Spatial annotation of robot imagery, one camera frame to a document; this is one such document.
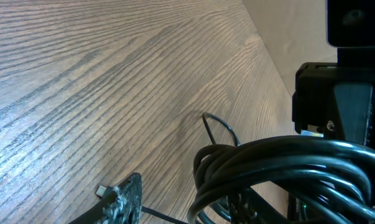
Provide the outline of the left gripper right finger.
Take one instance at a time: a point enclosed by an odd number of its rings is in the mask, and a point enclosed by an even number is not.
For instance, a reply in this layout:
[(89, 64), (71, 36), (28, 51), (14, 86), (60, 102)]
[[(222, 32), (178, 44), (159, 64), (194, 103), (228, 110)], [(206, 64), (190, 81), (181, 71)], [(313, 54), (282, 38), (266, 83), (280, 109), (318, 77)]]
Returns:
[(287, 223), (287, 219), (253, 189), (231, 192), (227, 199), (232, 224)]

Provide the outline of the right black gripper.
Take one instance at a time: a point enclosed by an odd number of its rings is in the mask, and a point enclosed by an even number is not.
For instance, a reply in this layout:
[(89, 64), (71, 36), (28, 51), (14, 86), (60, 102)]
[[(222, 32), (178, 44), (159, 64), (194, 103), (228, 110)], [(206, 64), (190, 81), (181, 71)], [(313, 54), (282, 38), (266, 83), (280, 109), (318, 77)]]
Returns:
[(332, 223), (375, 223), (375, 47), (338, 50), (335, 63), (305, 63), (295, 78), (298, 133), (316, 126), (321, 179), (297, 195)]

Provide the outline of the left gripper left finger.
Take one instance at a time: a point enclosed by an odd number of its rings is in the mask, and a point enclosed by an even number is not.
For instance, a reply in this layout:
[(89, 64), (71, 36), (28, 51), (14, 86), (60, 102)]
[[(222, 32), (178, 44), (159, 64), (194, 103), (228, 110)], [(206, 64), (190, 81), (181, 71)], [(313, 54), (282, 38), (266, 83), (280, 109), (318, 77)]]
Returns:
[(107, 187), (102, 199), (70, 224), (138, 224), (142, 207), (142, 178), (134, 172), (119, 185)]

